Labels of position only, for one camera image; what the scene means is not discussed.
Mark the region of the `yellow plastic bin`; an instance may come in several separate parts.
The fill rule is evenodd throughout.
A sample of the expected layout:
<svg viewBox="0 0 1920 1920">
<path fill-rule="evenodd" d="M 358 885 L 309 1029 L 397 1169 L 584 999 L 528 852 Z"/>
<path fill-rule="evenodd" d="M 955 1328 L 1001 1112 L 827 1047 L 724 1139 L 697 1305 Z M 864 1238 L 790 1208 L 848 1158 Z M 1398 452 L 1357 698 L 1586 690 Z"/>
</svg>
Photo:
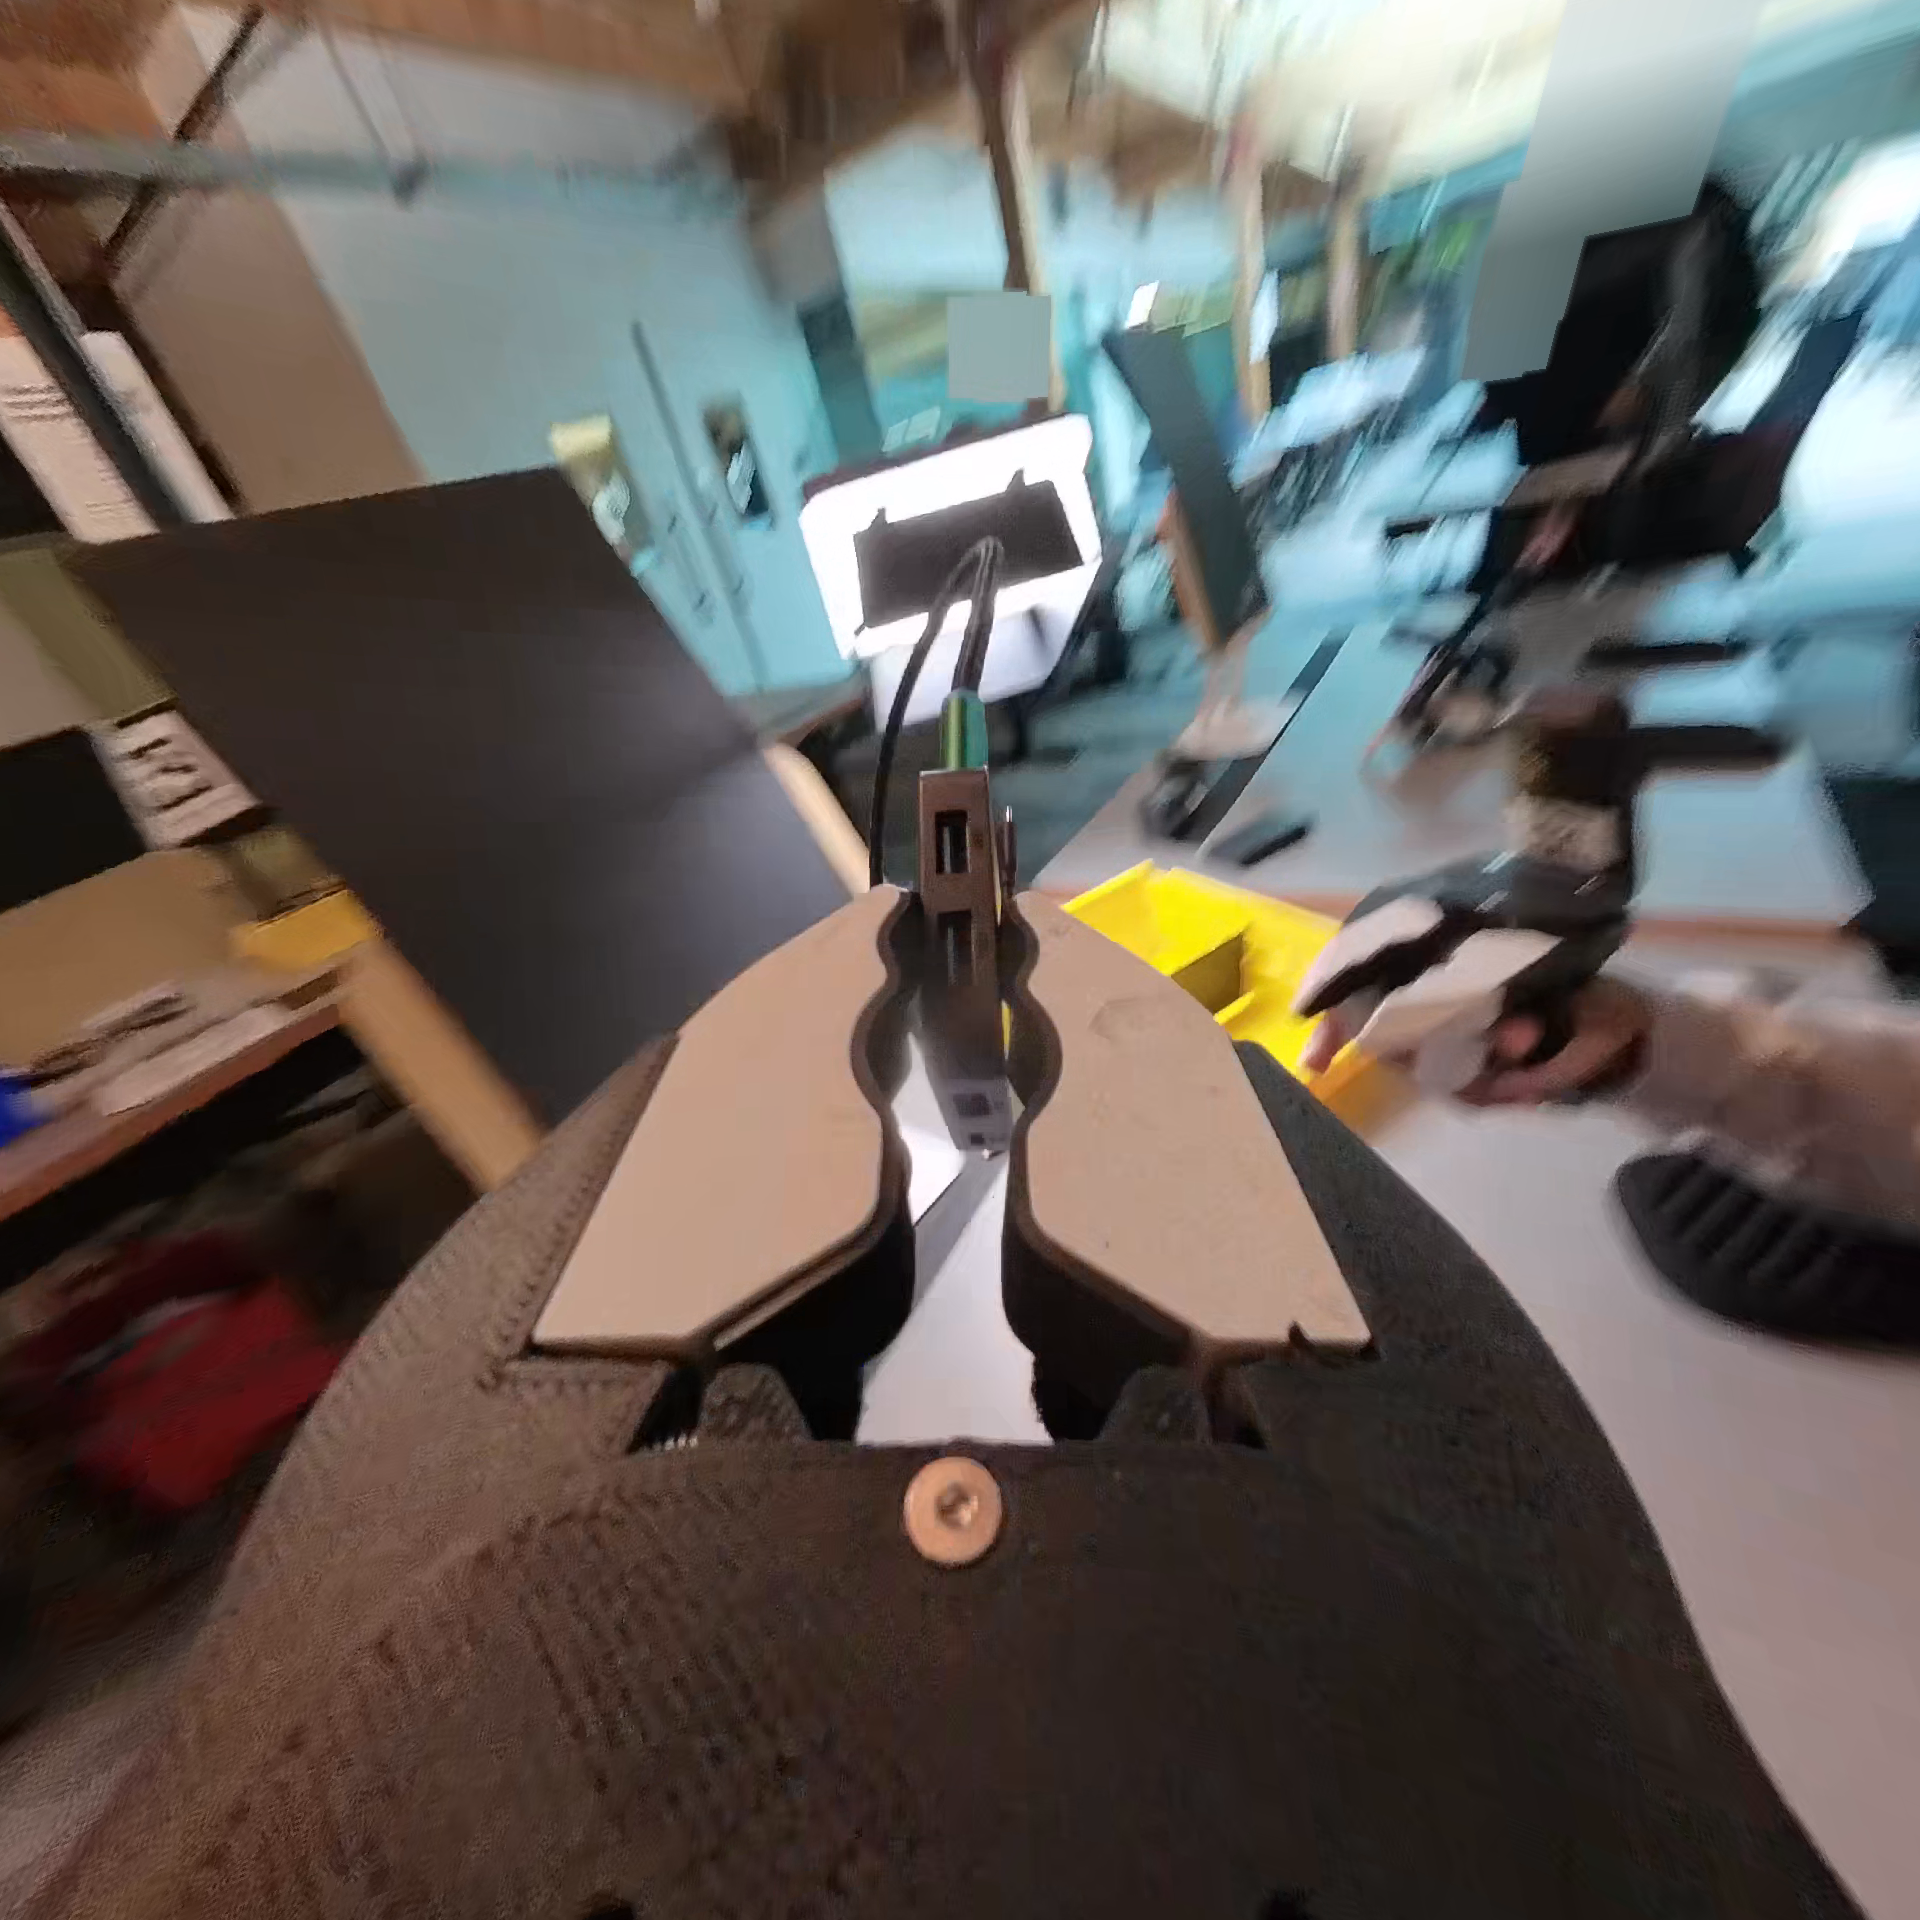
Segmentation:
<svg viewBox="0 0 1920 1920">
<path fill-rule="evenodd" d="M 1334 936 L 1327 912 L 1154 862 L 1069 896 L 1067 912 L 1173 976 L 1236 1047 L 1274 1058 L 1357 1134 L 1415 1106 L 1404 1073 L 1357 1052 L 1305 1073 L 1316 1023 L 1292 1017 L 1292 993 Z"/>
</svg>

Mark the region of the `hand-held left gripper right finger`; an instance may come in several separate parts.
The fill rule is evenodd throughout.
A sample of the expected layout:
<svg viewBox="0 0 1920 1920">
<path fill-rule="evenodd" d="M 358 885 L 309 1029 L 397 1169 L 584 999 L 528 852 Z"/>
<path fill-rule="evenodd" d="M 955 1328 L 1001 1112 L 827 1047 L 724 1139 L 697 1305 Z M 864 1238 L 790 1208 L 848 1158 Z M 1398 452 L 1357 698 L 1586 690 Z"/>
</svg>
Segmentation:
<svg viewBox="0 0 1920 1920">
<path fill-rule="evenodd" d="M 1372 1335 L 1227 1029 L 1060 902 L 1007 936 L 1001 1312 L 1047 1379 L 1225 1379 Z"/>
</svg>

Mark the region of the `red bag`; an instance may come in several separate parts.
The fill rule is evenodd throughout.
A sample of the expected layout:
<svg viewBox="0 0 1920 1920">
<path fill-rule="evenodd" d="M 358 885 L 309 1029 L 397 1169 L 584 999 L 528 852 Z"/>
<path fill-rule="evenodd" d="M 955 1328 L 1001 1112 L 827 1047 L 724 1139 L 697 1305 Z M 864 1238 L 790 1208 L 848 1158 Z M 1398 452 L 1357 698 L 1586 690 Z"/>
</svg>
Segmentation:
<svg viewBox="0 0 1920 1920">
<path fill-rule="evenodd" d="M 3 1434 L 143 1517 L 206 1510 L 309 1418 L 345 1340 L 245 1238 L 119 1240 L 28 1292 L 3 1335 Z"/>
</svg>

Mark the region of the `cardboard box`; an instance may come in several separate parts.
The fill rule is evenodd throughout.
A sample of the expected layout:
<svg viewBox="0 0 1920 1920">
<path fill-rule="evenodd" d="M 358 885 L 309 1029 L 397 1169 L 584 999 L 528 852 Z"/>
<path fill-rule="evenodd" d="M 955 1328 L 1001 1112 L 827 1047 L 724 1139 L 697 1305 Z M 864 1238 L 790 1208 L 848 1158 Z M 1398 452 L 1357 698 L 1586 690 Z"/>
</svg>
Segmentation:
<svg viewBox="0 0 1920 1920">
<path fill-rule="evenodd" d="M 109 290 L 245 514 L 425 483 L 275 202 L 163 202 L 123 247 Z"/>
</svg>

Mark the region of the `grey usb hub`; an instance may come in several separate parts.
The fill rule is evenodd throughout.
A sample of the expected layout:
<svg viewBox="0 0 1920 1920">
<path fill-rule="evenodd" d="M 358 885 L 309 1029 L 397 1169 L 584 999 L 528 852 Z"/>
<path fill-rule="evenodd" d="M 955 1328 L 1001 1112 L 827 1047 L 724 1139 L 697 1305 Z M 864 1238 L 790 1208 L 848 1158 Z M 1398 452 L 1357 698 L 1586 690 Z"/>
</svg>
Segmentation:
<svg viewBox="0 0 1920 1920">
<path fill-rule="evenodd" d="M 998 835 L 986 769 L 940 769 L 917 794 L 917 1041 L 959 1151 L 998 1158 L 1017 1129 L 998 972 Z"/>
</svg>

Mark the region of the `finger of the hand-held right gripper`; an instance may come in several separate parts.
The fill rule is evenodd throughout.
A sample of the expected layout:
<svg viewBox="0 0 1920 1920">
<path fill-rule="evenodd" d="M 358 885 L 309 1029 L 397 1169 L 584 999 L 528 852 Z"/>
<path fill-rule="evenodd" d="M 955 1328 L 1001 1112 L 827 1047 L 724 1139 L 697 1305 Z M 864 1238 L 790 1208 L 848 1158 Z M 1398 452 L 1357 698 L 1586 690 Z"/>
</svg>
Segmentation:
<svg viewBox="0 0 1920 1920">
<path fill-rule="evenodd" d="M 1342 1039 L 1357 1039 L 1390 993 L 1444 970 L 1475 932 L 1482 912 L 1460 902 L 1372 894 L 1303 972 L 1292 1017 L 1330 1022 Z"/>
<path fill-rule="evenodd" d="M 1562 937 L 1482 932 L 1404 985 L 1376 993 L 1352 1047 L 1381 1063 L 1482 1063 L 1515 981 L 1552 962 Z"/>
</svg>

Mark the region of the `studio light panel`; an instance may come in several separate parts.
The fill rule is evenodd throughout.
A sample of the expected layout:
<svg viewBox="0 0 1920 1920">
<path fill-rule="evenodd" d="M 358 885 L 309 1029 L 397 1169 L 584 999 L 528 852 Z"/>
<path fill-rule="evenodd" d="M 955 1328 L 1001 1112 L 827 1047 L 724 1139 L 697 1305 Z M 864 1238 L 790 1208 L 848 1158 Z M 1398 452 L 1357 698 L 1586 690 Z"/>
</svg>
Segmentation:
<svg viewBox="0 0 1920 1920">
<path fill-rule="evenodd" d="M 1090 463 L 1091 421 L 1053 415 L 805 493 L 804 546 L 841 657 L 864 671 L 876 721 L 895 698 L 930 594 L 981 538 L 1001 546 L 1001 563 L 978 690 L 998 706 L 1049 680 L 1099 563 Z"/>
</svg>

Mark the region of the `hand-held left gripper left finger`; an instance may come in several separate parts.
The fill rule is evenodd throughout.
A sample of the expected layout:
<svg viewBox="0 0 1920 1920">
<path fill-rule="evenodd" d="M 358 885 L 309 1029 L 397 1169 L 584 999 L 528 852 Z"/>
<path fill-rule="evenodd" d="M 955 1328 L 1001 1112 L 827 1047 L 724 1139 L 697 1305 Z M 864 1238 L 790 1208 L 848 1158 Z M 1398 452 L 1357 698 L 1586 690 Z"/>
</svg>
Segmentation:
<svg viewBox="0 0 1920 1920">
<path fill-rule="evenodd" d="M 532 1354 L 718 1361 L 909 1224 L 888 1068 L 905 911 L 871 886 L 677 1029 Z"/>
</svg>

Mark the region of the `person's right forearm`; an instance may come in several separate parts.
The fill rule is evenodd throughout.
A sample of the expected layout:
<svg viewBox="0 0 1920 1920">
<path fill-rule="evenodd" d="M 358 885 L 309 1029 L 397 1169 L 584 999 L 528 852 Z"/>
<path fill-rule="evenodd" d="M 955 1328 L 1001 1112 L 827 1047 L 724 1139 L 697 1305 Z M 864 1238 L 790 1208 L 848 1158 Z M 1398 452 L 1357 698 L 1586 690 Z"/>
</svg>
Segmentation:
<svg viewBox="0 0 1920 1920">
<path fill-rule="evenodd" d="M 1756 972 L 1644 985 L 1622 1106 L 1839 1210 L 1917 1224 L 1920 1017 Z"/>
</svg>

